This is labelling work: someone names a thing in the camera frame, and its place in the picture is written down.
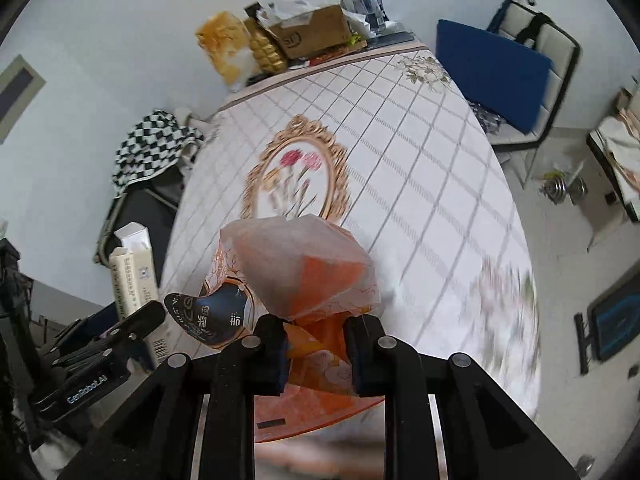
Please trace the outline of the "white medicine box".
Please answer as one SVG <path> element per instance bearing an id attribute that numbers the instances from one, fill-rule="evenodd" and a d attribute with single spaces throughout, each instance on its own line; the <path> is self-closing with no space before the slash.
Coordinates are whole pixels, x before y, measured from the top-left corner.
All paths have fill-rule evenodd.
<path id="1" fill-rule="evenodd" d="M 151 362 L 157 368 L 168 357 L 166 310 L 160 303 L 150 234 L 138 222 L 115 231 L 119 246 L 108 256 L 108 267 L 120 320 L 129 318 L 152 301 L 160 305 L 160 320 L 143 337 Z"/>

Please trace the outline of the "orange floral snack bag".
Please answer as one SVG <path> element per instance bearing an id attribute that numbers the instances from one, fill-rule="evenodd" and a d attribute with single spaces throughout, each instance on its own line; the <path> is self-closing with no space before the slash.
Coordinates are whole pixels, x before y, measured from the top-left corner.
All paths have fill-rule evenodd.
<path id="1" fill-rule="evenodd" d="M 171 292 L 164 306 L 192 338 L 221 350 L 259 318 L 284 322 L 288 383 L 255 400 L 255 440 L 326 428 L 382 403 L 352 386 L 343 324 L 381 302 L 375 266 L 348 231 L 312 214 L 236 220 L 221 229 L 203 292 Z"/>

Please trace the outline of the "dark grey suitcase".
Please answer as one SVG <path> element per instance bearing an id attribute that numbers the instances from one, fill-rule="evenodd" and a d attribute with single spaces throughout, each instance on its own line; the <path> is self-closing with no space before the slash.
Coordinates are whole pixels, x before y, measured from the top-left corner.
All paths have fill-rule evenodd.
<path id="1" fill-rule="evenodd" d="M 120 246 L 115 232 L 130 222 L 138 222 L 149 231 L 159 282 L 183 191 L 183 175 L 176 167 L 168 168 L 154 179 L 130 185 L 111 204 L 96 244 L 94 262 L 108 266 L 108 256 Z"/>

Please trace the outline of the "checkered black white cloth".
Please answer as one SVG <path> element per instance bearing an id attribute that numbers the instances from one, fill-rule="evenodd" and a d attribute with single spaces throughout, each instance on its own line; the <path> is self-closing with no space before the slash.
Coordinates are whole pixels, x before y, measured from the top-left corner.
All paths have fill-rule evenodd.
<path id="1" fill-rule="evenodd" d="M 132 128 L 115 155 L 112 172 L 114 196 L 130 186 L 153 180 L 177 167 L 189 153 L 197 153 L 205 136 L 197 128 L 183 126 L 166 110 L 153 110 Z"/>

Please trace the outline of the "metal dumbbell on floor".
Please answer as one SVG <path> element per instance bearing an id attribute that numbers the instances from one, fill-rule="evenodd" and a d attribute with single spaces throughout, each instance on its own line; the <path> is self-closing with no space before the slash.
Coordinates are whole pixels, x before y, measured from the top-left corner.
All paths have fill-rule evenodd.
<path id="1" fill-rule="evenodd" d="M 577 205 L 587 196 L 588 188 L 586 181 L 578 174 L 552 171 L 544 175 L 540 192 L 552 204 L 562 204 L 568 198 L 573 205 Z"/>

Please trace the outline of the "floral fabric pile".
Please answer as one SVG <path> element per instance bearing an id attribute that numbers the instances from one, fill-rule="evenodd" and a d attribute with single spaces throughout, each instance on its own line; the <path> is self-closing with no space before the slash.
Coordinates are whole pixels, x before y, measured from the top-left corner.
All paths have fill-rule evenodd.
<path id="1" fill-rule="evenodd" d="M 588 133 L 587 146 L 611 182 L 614 198 L 632 223 L 639 222 L 639 87 L 620 90 L 613 113 Z"/>

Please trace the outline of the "orange white plush bag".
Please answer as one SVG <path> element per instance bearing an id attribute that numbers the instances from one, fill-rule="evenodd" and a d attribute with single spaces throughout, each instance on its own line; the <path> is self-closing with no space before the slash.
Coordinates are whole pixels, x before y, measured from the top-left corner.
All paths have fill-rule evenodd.
<path id="1" fill-rule="evenodd" d="M 195 37 L 231 92 L 245 88 L 247 81 L 260 72 L 250 50 L 250 33 L 234 14 L 216 13 L 195 32 Z"/>

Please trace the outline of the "golden wrapped package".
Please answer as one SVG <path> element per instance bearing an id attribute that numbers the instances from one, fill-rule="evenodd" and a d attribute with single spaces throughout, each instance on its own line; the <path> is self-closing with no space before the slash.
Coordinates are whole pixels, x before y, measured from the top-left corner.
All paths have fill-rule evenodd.
<path id="1" fill-rule="evenodd" d="M 250 34 L 250 50 L 264 74 L 277 75 L 288 70 L 288 59 L 279 45 L 268 35 L 258 21 L 247 18 L 244 25 Z"/>

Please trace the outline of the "cardboard box with papers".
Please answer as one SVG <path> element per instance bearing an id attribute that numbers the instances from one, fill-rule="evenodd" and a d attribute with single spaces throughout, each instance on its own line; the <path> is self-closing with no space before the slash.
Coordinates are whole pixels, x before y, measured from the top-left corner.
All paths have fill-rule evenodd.
<path id="1" fill-rule="evenodd" d="M 341 0 L 274 0 L 265 6 L 255 2 L 245 13 L 291 60 L 344 46 L 354 36 Z"/>

